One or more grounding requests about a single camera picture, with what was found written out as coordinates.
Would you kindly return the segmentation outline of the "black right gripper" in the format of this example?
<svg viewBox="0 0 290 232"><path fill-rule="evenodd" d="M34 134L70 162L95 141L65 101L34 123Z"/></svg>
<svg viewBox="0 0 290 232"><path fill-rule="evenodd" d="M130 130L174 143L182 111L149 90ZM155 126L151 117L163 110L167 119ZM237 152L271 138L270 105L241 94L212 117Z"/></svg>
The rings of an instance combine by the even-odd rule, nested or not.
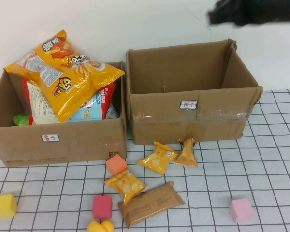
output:
<svg viewBox="0 0 290 232"><path fill-rule="evenodd" d="M234 22L244 26L290 22L290 0L242 0L233 18L234 5L234 0L218 0L214 9L207 13L209 23L217 25Z"/></svg>

